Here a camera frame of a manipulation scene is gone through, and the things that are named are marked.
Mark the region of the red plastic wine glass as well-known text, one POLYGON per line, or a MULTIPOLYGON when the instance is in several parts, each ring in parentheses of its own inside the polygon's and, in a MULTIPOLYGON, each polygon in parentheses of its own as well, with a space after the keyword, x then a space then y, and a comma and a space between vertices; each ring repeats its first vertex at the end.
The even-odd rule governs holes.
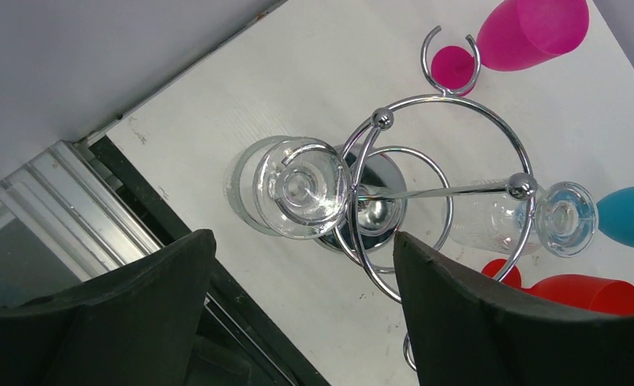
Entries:
POLYGON ((473 303, 484 310, 503 310, 537 318, 570 318, 582 312, 634 316, 634 285, 627 281, 582 274, 558 274, 526 288, 513 268, 501 282, 512 291, 490 292, 473 303))

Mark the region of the blue plastic wine glass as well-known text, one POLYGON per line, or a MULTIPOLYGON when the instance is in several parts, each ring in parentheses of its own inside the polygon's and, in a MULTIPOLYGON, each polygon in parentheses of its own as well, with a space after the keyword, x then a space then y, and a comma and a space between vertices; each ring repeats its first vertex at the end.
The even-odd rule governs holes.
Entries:
POLYGON ((598 201, 597 208, 601 233, 634 248, 634 187, 606 195, 598 201))

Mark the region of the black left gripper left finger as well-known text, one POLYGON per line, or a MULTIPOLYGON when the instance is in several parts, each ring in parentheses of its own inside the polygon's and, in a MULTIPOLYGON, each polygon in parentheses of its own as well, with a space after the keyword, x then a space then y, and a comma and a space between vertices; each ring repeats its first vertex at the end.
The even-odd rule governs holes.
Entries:
POLYGON ((59 293, 0 307, 0 385, 182 385, 208 292, 208 229, 59 293))

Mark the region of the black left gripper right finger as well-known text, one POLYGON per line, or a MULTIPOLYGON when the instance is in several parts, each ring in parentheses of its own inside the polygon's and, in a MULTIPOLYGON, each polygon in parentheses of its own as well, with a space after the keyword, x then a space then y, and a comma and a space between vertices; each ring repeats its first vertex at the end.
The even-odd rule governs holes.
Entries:
POLYGON ((634 385, 634 316, 536 298, 406 232, 393 246, 422 385, 634 385))

